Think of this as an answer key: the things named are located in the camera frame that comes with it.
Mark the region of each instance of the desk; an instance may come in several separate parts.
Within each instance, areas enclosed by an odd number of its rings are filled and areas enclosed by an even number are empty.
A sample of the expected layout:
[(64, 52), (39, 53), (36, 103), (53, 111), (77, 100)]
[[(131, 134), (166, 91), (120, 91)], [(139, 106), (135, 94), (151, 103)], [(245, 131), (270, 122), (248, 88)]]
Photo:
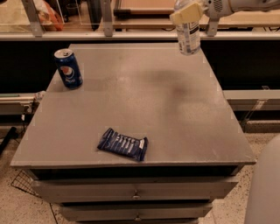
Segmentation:
[[(54, 75), (11, 162), (70, 221), (197, 223), (256, 162), (202, 51), (186, 57), (176, 43), (70, 48), (83, 85), (68, 90)], [(97, 150), (108, 127), (148, 137), (145, 160)]]

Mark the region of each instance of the can lid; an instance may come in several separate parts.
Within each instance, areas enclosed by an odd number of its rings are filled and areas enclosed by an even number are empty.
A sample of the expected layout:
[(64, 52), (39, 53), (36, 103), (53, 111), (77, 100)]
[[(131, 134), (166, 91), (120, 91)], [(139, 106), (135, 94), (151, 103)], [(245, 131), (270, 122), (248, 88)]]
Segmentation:
[(57, 59), (65, 59), (67, 57), (69, 57), (71, 54), (73, 54), (73, 51), (70, 49), (60, 49), (58, 51), (55, 52), (54, 57), (56, 57)]

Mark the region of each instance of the soda can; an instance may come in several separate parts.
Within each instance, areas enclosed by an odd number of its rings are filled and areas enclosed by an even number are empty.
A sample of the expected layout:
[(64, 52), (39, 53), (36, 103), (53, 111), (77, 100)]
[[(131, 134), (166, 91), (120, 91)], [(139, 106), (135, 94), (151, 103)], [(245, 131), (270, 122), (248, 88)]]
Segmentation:
[(79, 88), (82, 77), (74, 52), (70, 49), (60, 49), (55, 52), (54, 60), (63, 84), (69, 89)]

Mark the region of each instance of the speckled floor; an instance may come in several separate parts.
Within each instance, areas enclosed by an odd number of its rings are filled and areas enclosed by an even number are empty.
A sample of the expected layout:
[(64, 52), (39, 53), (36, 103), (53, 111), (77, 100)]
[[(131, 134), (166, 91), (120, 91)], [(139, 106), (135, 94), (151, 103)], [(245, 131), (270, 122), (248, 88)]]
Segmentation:
[[(0, 134), (1, 139), (4, 132), (0, 131)], [(278, 133), (245, 135), (252, 151), (258, 157), (263, 147)], [(58, 206), (50, 205), (41, 198), (20, 191), (11, 185), (20, 173), (20, 170), (10, 168), (10, 162), (19, 141), (20, 139), (10, 140), (9, 145), (0, 156), (0, 223), (72, 223), (59, 215)], [(215, 200), (213, 209), (205, 218), (199, 220), (199, 224), (243, 224), (252, 173), (252, 166), (244, 167), (238, 174), (239, 184), (225, 199)]]

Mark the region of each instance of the table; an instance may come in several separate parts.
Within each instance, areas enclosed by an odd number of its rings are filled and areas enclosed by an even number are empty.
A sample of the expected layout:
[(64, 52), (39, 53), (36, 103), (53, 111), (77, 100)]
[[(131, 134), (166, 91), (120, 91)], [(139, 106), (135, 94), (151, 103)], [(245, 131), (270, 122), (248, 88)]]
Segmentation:
[[(256, 162), (202, 51), (187, 57), (177, 43), (70, 48), (83, 85), (68, 90), (54, 75), (11, 162), (68, 220), (198, 223)], [(109, 127), (148, 137), (145, 160), (97, 150)]]

